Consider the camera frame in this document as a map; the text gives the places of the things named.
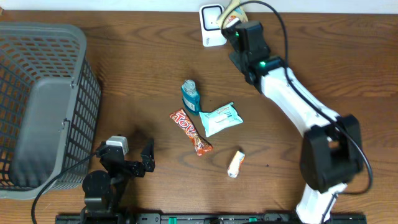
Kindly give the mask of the yellow snack bag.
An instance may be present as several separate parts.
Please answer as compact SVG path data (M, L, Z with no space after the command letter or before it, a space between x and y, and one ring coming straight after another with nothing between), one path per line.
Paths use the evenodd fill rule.
M239 6L240 0L231 0L227 8L218 16L216 23L220 29L233 26L237 22L247 22L248 17L242 6Z

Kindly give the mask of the red Top chocolate bar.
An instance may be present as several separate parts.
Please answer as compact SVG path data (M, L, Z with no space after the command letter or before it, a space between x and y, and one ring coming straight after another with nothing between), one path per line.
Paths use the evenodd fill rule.
M171 113L169 117L182 129L190 138L193 147L198 156L202 156L213 150L213 146L204 138L202 138L192 120L186 114L183 108Z

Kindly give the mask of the blue mouthwash bottle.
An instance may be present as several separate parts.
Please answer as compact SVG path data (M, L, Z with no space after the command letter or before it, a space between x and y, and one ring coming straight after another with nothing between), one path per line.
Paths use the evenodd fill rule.
M200 94L197 91L196 84L193 80L185 80L181 86L182 101L189 112L199 115L201 112Z

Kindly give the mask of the light blue wet wipes pack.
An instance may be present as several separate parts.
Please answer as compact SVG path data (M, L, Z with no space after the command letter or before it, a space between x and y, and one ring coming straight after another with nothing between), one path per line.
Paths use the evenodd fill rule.
M212 112L199 112L205 136L208 138L226 128L243 123L243 119L230 102Z

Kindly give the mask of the orange snack packet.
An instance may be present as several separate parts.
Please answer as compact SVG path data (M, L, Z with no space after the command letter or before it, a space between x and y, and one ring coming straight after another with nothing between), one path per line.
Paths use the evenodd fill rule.
M242 163L244 161L245 154L241 151L237 151L235 155L233 156L231 162L229 163L228 169L227 169L227 174L231 178L237 178L240 168L242 166Z

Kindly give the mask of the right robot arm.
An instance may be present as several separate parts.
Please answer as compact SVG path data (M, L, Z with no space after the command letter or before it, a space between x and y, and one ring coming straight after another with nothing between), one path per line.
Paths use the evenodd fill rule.
M271 56L260 23L239 24L221 33L233 46L229 57L246 81L272 100L303 137L299 166L306 185L295 209L299 220L327 222L338 194L364 169L359 121L327 108L280 57Z

